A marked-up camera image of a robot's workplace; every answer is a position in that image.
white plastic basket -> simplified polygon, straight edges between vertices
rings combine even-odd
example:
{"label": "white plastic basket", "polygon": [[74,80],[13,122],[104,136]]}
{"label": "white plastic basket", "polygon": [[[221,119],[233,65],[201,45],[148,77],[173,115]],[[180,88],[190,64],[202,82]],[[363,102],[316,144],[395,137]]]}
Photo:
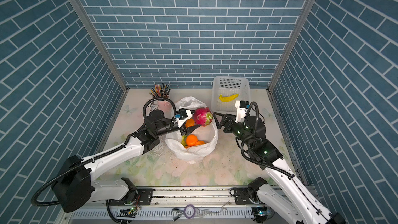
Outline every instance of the white plastic basket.
{"label": "white plastic basket", "polygon": [[[233,101],[222,102],[218,98],[220,94],[227,97],[234,94],[239,96]],[[211,97],[211,110],[219,113],[236,114],[236,101],[251,102],[249,81],[241,77],[216,76],[213,80]]]}

plastic bag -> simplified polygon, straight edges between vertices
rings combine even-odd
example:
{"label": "plastic bag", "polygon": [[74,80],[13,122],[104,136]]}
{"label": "plastic bag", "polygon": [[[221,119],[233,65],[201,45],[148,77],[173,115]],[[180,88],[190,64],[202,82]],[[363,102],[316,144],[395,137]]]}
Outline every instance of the plastic bag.
{"label": "plastic bag", "polygon": [[[195,110],[199,107],[207,107],[205,103],[199,101],[194,97],[185,97],[182,98],[179,102],[176,103],[176,108],[185,108],[190,110]],[[200,146],[193,146],[191,148],[186,149],[181,144],[181,133],[180,132],[172,132],[166,135],[166,144],[174,152],[177,158],[187,161],[190,164],[196,163],[202,160],[204,157],[209,155],[217,144],[218,139],[218,129],[216,126],[216,122],[212,121],[210,125],[205,127],[199,127],[191,134],[196,135],[199,140],[203,140],[206,143]]]}

table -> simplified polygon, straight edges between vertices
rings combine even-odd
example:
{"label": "table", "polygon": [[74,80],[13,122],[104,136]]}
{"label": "table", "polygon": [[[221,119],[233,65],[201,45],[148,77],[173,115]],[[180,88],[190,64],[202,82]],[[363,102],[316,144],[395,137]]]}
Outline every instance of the table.
{"label": "table", "polygon": [[[172,89],[170,99],[177,102],[193,96],[211,106],[211,89]],[[285,141],[273,113],[266,89],[251,89],[251,100],[257,102],[265,118],[266,136],[294,171]],[[128,134],[143,123],[142,107],[151,99],[149,89],[130,89],[112,128],[104,150],[125,141]],[[219,131],[215,150],[195,164],[182,161],[166,146],[164,137],[153,150],[134,157],[105,172],[99,180],[117,180],[128,177],[136,186],[216,186],[246,185],[263,177],[271,185],[274,181],[259,166],[246,161],[236,146],[235,136]]]}

banana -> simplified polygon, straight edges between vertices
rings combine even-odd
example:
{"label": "banana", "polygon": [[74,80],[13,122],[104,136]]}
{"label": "banana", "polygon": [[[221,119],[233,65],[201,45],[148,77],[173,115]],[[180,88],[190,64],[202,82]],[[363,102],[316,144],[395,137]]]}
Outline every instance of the banana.
{"label": "banana", "polygon": [[220,94],[220,96],[218,97],[220,99],[220,101],[222,102],[228,102],[228,101],[233,101],[234,99],[236,99],[239,96],[239,94],[234,94],[231,96],[227,96],[227,97],[223,97],[222,94]]}

brick wall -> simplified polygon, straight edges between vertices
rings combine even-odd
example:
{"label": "brick wall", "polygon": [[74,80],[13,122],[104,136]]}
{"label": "brick wall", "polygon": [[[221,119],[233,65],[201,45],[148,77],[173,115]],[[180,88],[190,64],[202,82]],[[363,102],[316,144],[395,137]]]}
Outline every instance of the brick wall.
{"label": "brick wall", "polygon": [[266,88],[305,0],[81,0],[129,87]]}
{"label": "brick wall", "polygon": [[316,0],[274,94],[306,175],[348,223],[398,223],[398,0]]}
{"label": "brick wall", "polygon": [[54,222],[61,207],[30,198],[94,152],[120,97],[67,0],[0,0],[0,223]]}

